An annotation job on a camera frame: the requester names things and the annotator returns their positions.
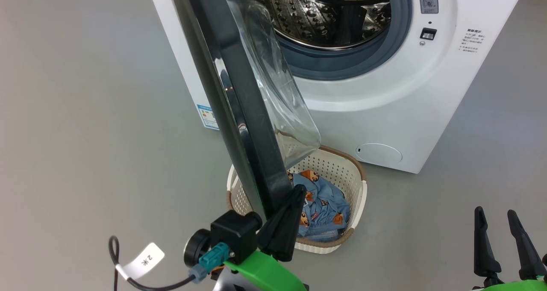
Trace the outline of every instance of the washing machine door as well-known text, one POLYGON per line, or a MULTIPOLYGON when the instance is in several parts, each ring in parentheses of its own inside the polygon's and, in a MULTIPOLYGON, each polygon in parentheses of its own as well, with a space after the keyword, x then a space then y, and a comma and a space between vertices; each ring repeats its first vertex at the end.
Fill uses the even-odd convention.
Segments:
POLYGON ((292 189, 287 168, 321 137, 254 0, 173 0, 203 88, 253 209, 270 217, 292 189))

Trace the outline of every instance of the black panel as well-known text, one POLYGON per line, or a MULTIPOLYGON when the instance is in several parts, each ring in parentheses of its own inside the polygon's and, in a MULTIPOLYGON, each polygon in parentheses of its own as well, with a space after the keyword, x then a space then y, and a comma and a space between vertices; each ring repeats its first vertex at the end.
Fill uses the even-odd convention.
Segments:
POLYGON ((268 218, 292 187, 238 26, 226 0, 174 3, 244 190, 253 209, 268 218))

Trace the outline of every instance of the cable label tag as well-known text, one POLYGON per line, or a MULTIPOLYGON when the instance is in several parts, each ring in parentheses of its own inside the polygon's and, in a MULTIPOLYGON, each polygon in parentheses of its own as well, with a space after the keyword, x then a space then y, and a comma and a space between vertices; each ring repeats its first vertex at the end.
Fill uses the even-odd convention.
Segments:
POLYGON ((123 271, 128 277, 139 279, 162 261, 164 256, 164 252, 156 244, 150 243, 135 260, 123 267, 123 271))

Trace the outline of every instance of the clothing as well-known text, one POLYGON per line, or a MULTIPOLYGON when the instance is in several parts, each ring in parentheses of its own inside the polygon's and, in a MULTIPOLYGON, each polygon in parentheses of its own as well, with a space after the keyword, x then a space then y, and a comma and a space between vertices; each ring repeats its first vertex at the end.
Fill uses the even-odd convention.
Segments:
POLYGON ((350 205, 344 193, 311 170, 291 176, 293 185, 302 184, 307 190, 298 235, 318 242, 339 238, 350 219, 350 205))

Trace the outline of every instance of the gray floor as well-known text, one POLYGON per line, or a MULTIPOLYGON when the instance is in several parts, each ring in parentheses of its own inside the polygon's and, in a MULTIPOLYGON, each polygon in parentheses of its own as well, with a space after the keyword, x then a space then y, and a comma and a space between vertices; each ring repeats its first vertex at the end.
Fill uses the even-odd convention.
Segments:
MULTIPOLYGON (((356 233, 327 256, 296 252, 295 274, 319 291, 469 290, 477 205, 503 279, 519 268, 508 209, 547 252, 546 13, 518 3, 421 174, 365 166, 356 233)), ((142 283, 184 277, 186 239, 226 209, 230 160, 152 1, 0 0, 0 29, 2 289, 109 290, 112 234, 122 262, 151 241, 166 252, 142 283)))

